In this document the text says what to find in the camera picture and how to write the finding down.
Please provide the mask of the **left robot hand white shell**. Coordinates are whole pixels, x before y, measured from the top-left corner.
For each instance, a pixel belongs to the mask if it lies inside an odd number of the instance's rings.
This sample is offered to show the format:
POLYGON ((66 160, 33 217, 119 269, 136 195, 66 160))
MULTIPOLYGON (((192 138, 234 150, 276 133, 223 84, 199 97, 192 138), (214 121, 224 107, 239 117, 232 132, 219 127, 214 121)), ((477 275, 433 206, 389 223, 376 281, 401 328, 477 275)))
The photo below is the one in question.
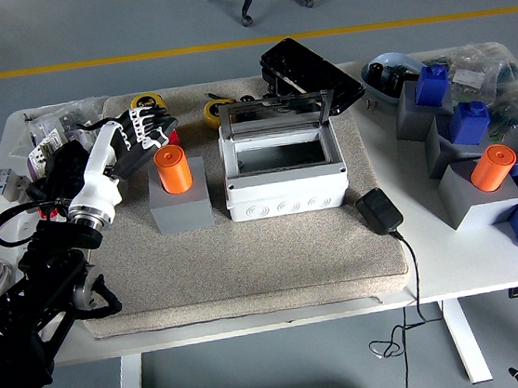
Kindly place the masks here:
POLYGON ((178 120, 165 108, 139 107, 91 125, 99 134, 89 153, 83 189, 68 210, 70 223, 93 223, 96 229, 113 223, 122 201, 119 184, 135 174, 167 146, 178 120))

